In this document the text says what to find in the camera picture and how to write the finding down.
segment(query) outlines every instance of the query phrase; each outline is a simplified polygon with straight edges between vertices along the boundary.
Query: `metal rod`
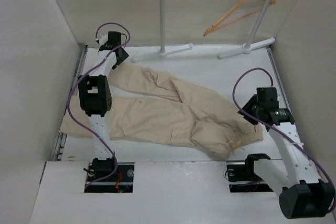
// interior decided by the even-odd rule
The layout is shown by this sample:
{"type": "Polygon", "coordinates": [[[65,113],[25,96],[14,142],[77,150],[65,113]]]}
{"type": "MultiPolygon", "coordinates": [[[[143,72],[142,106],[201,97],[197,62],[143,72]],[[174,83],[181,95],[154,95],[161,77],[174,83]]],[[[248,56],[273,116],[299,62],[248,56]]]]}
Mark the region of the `metal rod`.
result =
{"type": "Polygon", "coordinates": [[[160,0],[160,53],[165,53],[165,0],[160,0]]]}
{"type": "Polygon", "coordinates": [[[250,34],[250,36],[249,36],[249,38],[248,38],[248,40],[247,40],[247,42],[246,42],[246,45],[244,46],[246,49],[248,49],[248,48],[251,47],[251,43],[253,42],[253,39],[254,39],[254,37],[256,36],[256,33],[257,33],[257,31],[258,31],[258,28],[259,28],[259,26],[260,26],[260,24],[261,24],[261,21],[262,21],[264,15],[265,15],[265,13],[266,13],[267,7],[269,6],[269,3],[270,3],[270,2],[271,2],[271,0],[266,0],[266,1],[265,1],[264,6],[263,6],[261,12],[259,13],[258,18],[257,18],[257,21],[256,21],[256,23],[254,24],[253,30],[252,30],[252,32],[251,32],[251,34],[250,34]]]}

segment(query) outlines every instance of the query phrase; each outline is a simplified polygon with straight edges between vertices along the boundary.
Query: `wooden hanger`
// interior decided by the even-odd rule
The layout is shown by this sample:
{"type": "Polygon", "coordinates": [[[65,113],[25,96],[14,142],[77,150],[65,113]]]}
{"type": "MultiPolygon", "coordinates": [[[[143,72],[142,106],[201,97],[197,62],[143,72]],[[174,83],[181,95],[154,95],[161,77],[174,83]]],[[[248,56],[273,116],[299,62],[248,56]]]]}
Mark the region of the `wooden hanger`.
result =
{"type": "MultiPolygon", "coordinates": [[[[205,33],[204,33],[204,37],[205,36],[207,36],[208,34],[210,34],[210,33],[212,33],[213,31],[217,31],[217,30],[219,30],[219,29],[221,29],[221,28],[223,28],[223,27],[226,27],[226,26],[228,26],[228,25],[231,25],[232,23],[234,23],[234,22],[237,22],[237,21],[239,21],[239,20],[241,20],[241,19],[243,19],[243,18],[246,18],[246,17],[248,17],[248,16],[250,16],[250,15],[252,15],[252,14],[254,14],[254,13],[256,13],[256,12],[258,12],[258,11],[260,11],[261,9],[262,9],[262,7],[261,8],[259,8],[259,9],[256,9],[256,10],[254,10],[254,11],[252,11],[252,12],[250,12],[250,13],[248,13],[248,14],[245,14],[244,16],[242,16],[242,17],[239,17],[239,18],[236,18],[235,20],[232,20],[231,22],[229,22],[229,23],[226,23],[226,24],[223,24],[223,25],[221,25],[221,26],[218,26],[220,23],[222,23],[225,19],[227,19],[227,17],[228,16],[230,16],[236,9],[238,9],[243,3],[245,3],[247,0],[238,0],[238,2],[237,2],[237,4],[234,6],[234,7],[232,7],[223,17],[221,17],[217,22],[215,22],[211,27],[209,27],[206,31],[205,31],[205,33]]],[[[276,0],[271,0],[271,2],[270,2],[270,4],[275,4],[277,1],[276,0]]]]}

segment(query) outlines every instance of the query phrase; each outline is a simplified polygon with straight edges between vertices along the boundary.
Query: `beige pants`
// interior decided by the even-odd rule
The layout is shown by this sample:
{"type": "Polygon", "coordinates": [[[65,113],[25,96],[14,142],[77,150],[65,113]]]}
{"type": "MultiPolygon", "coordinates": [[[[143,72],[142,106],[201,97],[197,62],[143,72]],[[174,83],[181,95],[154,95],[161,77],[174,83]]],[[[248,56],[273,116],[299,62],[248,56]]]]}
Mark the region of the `beige pants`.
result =
{"type": "MultiPolygon", "coordinates": [[[[108,112],[112,140],[134,138],[142,142],[197,147],[226,159],[234,149],[263,139],[261,126],[244,120],[233,103],[213,90],[182,81],[167,72],[123,63],[111,71],[108,80],[125,91],[166,99],[113,98],[108,112]]],[[[78,97],[72,98],[70,106],[74,116],[90,127],[78,97]]],[[[68,112],[61,131],[91,136],[68,112]]]]}

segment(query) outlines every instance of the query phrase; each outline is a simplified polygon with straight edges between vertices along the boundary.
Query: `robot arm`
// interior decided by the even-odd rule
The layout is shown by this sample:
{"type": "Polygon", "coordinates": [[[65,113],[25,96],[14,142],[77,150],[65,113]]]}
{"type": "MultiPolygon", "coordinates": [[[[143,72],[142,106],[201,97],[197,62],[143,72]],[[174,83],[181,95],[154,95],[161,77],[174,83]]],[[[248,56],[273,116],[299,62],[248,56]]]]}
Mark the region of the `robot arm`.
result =
{"type": "MultiPolygon", "coordinates": [[[[105,142],[109,142],[110,134],[107,111],[111,109],[112,97],[107,76],[111,69],[115,69],[129,55],[123,48],[119,48],[107,57],[112,48],[121,45],[121,33],[119,32],[110,31],[107,35],[101,36],[97,42],[100,48],[98,59],[94,66],[101,64],[104,60],[105,62],[79,83],[78,91],[80,106],[86,115],[89,116],[91,128],[105,142]]],[[[95,158],[105,160],[112,157],[112,153],[101,143],[96,135],[93,135],[93,140],[95,143],[95,158]]]]}
{"type": "Polygon", "coordinates": [[[313,162],[308,159],[308,153],[299,150],[302,144],[294,119],[288,109],[279,109],[277,96],[274,87],[257,88],[257,94],[242,108],[245,113],[239,113],[252,124],[258,123],[253,118],[265,123],[279,149],[287,174],[280,171],[266,154],[249,155],[245,160],[246,171],[263,179],[277,194],[286,218],[323,217],[335,196],[335,188],[332,183],[323,182],[313,162]]]}

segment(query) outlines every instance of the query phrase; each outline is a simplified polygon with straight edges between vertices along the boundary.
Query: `white table surface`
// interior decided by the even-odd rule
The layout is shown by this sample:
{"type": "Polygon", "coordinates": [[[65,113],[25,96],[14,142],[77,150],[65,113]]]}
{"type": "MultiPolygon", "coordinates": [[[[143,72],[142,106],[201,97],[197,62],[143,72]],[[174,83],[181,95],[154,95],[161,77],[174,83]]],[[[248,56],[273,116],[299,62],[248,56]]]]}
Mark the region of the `white table surface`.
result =
{"type": "MultiPolygon", "coordinates": [[[[232,89],[236,80],[246,70],[255,67],[265,68],[273,76],[275,87],[279,93],[280,107],[285,107],[279,84],[266,48],[252,51],[249,55],[239,55],[220,60],[217,54],[228,50],[230,45],[195,45],[192,50],[170,55],[166,59],[155,59],[137,63],[139,66],[149,67],[157,71],[168,71],[175,76],[216,90],[223,97],[232,100],[232,89]]],[[[132,56],[145,55],[157,51],[158,47],[129,47],[126,51],[132,56]]],[[[98,49],[89,48],[83,72],[89,70],[96,61],[98,49]]],[[[239,84],[236,99],[244,105],[257,87],[269,85],[268,77],[261,71],[247,75],[239,84]]],[[[139,94],[128,93],[110,86],[113,96],[138,97],[139,94]]],[[[115,150],[119,162],[135,161],[210,161],[212,157],[205,153],[183,147],[171,147],[152,143],[139,143],[128,140],[109,141],[108,144],[115,150]]],[[[232,153],[229,160],[244,160],[250,153],[266,153],[272,159],[281,159],[275,143],[264,128],[264,140],[260,143],[244,146],[232,153]]],[[[91,161],[94,158],[93,140],[67,136],[62,161],[91,161]]]]}
{"type": "Polygon", "coordinates": [[[131,194],[83,193],[87,165],[47,163],[30,224],[335,223],[287,220],[274,193],[230,193],[225,162],[136,162],[131,194]]]}

